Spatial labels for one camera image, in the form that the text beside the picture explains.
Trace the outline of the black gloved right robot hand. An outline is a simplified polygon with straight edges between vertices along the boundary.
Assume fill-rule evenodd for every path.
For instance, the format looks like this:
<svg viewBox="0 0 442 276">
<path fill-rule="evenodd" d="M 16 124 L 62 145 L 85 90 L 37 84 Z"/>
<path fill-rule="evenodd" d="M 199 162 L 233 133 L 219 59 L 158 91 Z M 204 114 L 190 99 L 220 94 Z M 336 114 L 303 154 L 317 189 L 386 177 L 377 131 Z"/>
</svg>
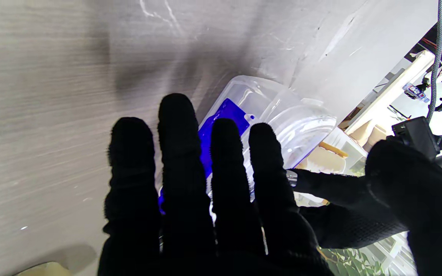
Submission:
<svg viewBox="0 0 442 276">
<path fill-rule="evenodd" d="M 318 240 L 299 208 L 328 205 L 295 192 L 270 125 L 249 133 L 255 201 L 251 202 L 236 124 L 214 122 L 212 197 L 206 193 L 198 121 L 181 93 L 158 110 L 164 200 L 155 188 L 154 140 L 137 117 L 111 131 L 112 178 L 104 202 L 108 234 L 99 276 L 331 276 Z M 378 141 L 367 156 L 368 190 L 407 227 L 420 276 L 442 276 L 442 167 L 396 138 Z"/>
</svg>

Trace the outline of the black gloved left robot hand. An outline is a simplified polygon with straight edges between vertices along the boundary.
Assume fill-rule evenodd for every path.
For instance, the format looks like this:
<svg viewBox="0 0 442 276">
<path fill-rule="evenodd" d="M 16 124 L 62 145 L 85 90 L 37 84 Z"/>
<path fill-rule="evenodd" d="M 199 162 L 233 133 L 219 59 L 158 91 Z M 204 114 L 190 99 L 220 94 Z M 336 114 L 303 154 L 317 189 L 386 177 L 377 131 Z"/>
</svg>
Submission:
<svg viewBox="0 0 442 276">
<path fill-rule="evenodd" d="M 370 194 L 366 176 L 297 168 L 289 169 L 287 176 L 295 192 L 329 202 L 324 206 L 299 208 L 321 248 L 359 249 L 407 231 L 407 227 Z"/>
</svg>

